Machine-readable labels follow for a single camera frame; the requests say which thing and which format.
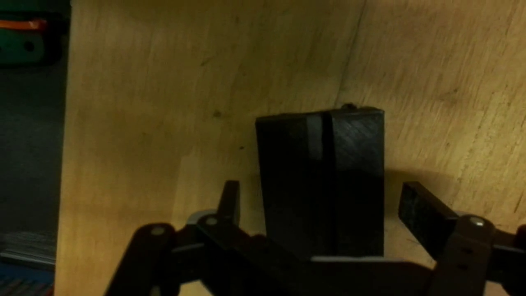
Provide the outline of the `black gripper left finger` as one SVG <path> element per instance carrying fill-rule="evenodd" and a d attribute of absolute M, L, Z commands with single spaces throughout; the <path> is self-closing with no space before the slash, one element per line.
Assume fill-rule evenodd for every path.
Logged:
<path fill-rule="evenodd" d="M 190 222 L 140 227 L 106 296 L 178 296 L 201 281 L 214 296 L 311 296 L 311 276 L 288 252 L 239 227 L 240 183 L 227 181 L 216 211 Z"/>

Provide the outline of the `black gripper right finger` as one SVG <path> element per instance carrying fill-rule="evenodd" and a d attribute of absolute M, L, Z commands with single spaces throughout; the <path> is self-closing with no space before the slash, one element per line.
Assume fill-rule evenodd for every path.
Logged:
<path fill-rule="evenodd" d="M 484 296 L 489 281 L 526 296 L 526 225 L 515 234 L 457 214 L 421 183 L 405 183 L 398 217 L 436 260 L 426 296 Z"/>

